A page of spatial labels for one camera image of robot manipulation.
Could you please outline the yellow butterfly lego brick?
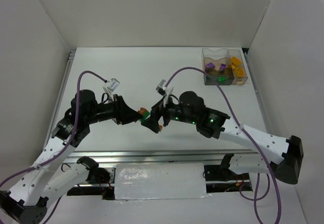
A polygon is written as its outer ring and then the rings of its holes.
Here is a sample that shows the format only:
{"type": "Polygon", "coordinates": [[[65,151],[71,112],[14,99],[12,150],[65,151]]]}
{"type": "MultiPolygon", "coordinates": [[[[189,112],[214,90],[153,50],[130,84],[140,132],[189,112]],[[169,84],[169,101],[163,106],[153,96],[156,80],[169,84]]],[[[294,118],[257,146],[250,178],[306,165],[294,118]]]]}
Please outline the yellow butterfly lego brick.
{"type": "Polygon", "coordinates": [[[234,72],[236,77],[245,77],[245,71],[243,68],[237,67],[234,72]]]}

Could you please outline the green rounded lego brick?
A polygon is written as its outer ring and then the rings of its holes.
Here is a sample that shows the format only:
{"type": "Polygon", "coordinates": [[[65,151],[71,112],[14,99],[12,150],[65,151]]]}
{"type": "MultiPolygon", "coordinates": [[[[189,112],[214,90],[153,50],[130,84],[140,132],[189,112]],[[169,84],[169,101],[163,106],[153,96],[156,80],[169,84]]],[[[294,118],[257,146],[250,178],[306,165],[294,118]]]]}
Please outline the green rounded lego brick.
{"type": "Polygon", "coordinates": [[[218,82],[223,82],[223,81],[226,81],[226,80],[227,80],[227,77],[225,77],[225,76],[217,77],[218,82]]]}

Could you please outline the green curved lego brick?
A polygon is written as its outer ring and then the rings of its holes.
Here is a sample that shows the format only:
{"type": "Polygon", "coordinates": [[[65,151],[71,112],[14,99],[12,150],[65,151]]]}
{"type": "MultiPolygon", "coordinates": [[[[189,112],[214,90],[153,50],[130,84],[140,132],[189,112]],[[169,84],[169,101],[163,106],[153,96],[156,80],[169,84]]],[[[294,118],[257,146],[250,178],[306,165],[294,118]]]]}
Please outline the green curved lego brick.
{"type": "Polygon", "coordinates": [[[142,114],[142,119],[140,121],[141,122],[145,121],[149,116],[150,116],[150,113],[148,111],[144,112],[142,114]]]}

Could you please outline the aluminium table edge rail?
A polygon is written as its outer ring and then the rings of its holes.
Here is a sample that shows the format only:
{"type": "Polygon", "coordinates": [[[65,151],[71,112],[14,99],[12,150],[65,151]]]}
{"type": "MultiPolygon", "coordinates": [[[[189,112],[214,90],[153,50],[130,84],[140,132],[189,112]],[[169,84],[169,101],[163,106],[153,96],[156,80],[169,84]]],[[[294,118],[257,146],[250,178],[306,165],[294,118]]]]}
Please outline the aluminium table edge rail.
{"type": "Polygon", "coordinates": [[[79,158],[87,156],[100,164],[159,164],[159,163],[206,163],[219,164],[226,154],[255,159],[260,154],[251,150],[173,150],[173,151],[101,151],[74,152],[64,163],[75,163],[79,158]]]}

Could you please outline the yellow rectangular lego brick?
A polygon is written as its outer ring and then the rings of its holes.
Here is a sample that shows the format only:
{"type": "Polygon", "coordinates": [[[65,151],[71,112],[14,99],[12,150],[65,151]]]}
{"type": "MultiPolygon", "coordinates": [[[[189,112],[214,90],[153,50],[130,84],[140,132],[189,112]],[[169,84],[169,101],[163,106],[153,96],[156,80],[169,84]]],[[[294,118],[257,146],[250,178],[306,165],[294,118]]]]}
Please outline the yellow rectangular lego brick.
{"type": "Polygon", "coordinates": [[[230,59],[231,59],[231,63],[236,67],[241,65],[241,60],[239,60],[237,57],[232,57],[230,59]]]}

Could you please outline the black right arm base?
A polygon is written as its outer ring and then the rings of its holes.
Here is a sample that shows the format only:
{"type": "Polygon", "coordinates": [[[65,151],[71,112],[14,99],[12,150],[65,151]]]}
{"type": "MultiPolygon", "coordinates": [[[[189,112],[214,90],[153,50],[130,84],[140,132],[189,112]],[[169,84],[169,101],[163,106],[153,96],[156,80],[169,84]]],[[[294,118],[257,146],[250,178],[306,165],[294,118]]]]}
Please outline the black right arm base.
{"type": "Polygon", "coordinates": [[[248,173],[236,174],[220,165],[204,165],[202,176],[207,183],[245,183],[250,181],[248,173]]]}

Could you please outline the purple lego plate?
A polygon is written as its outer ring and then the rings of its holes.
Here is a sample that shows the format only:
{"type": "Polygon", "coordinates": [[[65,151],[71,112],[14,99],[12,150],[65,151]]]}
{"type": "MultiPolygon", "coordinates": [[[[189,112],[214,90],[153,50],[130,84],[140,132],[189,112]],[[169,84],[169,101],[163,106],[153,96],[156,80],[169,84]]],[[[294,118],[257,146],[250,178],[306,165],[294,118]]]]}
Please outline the purple lego plate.
{"type": "Polygon", "coordinates": [[[226,68],[227,68],[227,65],[222,63],[220,68],[219,68],[219,71],[224,72],[226,68]]]}

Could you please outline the clear narrow sorting bin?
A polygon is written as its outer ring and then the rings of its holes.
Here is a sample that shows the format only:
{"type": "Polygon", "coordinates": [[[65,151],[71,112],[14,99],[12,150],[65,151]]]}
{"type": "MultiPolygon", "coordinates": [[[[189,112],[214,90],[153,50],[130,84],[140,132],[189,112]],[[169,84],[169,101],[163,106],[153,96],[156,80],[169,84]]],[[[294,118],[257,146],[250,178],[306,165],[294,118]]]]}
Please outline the clear narrow sorting bin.
{"type": "Polygon", "coordinates": [[[233,85],[244,85],[248,80],[240,50],[228,50],[230,66],[233,72],[233,85]]]}

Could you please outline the white foil cover panel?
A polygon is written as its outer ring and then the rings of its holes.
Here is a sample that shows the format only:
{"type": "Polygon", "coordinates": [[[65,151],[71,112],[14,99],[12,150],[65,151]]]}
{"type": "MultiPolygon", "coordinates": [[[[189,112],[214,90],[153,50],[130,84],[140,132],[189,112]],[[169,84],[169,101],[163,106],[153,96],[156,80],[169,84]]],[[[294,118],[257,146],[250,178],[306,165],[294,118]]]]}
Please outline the white foil cover panel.
{"type": "Polygon", "coordinates": [[[119,164],[116,200],[199,199],[207,196],[201,163],[119,164]]]}

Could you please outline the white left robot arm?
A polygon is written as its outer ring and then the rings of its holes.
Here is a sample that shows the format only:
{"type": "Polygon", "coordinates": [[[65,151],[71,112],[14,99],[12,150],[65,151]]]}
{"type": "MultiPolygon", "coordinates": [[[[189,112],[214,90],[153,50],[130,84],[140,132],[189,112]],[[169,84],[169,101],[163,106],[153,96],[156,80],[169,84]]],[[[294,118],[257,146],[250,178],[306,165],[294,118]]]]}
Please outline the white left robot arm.
{"type": "Polygon", "coordinates": [[[18,223],[40,223],[49,207],[73,186],[82,182],[107,183],[110,173],[87,156],[79,158],[61,176],[52,177],[90,133],[91,124],[112,119],[124,125],[141,118],[122,96],[113,95],[111,102],[98,103],[93,91],[80,91],[71,100],[71,107],[57,123],[31,170],[9,190],[1,191],[1,209],[18,223]]]}

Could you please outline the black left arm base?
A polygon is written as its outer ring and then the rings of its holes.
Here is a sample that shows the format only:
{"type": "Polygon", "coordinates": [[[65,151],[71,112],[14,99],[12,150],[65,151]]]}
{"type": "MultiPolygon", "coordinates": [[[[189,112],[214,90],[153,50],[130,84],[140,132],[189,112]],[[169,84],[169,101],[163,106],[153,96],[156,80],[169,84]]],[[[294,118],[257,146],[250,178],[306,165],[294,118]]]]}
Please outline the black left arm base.
{"type": "Polygon", "coordinates": [[[102,200],[115,200],[115,167],[99,167],[90,180],[76,184],[67,196],[97,196],[102,200]]]}

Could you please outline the clear stepped sorting container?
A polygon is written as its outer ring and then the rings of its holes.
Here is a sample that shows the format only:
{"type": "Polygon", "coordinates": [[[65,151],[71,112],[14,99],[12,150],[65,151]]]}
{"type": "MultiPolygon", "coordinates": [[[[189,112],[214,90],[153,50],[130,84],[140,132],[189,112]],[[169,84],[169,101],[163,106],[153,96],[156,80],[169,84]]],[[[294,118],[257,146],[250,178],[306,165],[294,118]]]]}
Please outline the clear stepped sorting container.
{"type": "Polygon", "coordinates": [[[207,48],[202,49],[202,69],[205,73],[207,73],[213,80],[206,80],[206,76],[204,76],[204,83],[205,85],[231,85],[234,79],[233,72],[230,66],[230,58],[228,49],[218,49],[218,50],[211,50],[207,48]],[[205,64],[213,62],[215,64],[215,69],[213,71],[205,71],[205,64]],[[219,68],[221,64],[226,64],[227,68],[224,72],[220,72],[219,68]],[[227,77],[226,81],[218,82],[217,77],[225,76],[227,77]]]}

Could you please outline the brown lego plate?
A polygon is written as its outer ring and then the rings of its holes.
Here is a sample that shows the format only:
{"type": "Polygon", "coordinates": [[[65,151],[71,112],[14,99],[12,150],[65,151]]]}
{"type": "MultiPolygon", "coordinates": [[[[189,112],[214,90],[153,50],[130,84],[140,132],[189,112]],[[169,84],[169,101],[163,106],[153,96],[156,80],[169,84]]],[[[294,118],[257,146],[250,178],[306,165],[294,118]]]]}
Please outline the brown lego plate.
{"type": "Polygon", "coordinates": [[[149,112],[146,108],[141,107],[140,110],[138,111],[141,115],[147,115],[149,112]]]}

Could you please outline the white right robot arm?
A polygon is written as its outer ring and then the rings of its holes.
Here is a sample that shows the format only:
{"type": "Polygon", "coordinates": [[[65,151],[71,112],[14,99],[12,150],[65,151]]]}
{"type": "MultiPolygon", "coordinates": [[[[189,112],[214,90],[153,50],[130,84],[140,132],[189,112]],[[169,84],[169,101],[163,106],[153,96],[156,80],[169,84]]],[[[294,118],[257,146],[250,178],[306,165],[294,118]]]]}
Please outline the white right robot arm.
{"type": "Polygon", "coordinates": [[[286,184],[298,183],[304,151],[302,140],[297,136],[278,137],[239,124],[226,113],[208,108],[203,98],[192,91],[182,93],[178,104],[161,99],[152,106],[150,116],[141,124],[159,133],[160,119],[164,126],[172,120],[193,124],[197,132],[206,138],[233,142],[261,155],[255,163],[257,167],[250,168],[243,168],[238,157],[226,156],[223,159],[225,168],[233,173],[264,172],[273,174],[277,180],[286,184]]]}

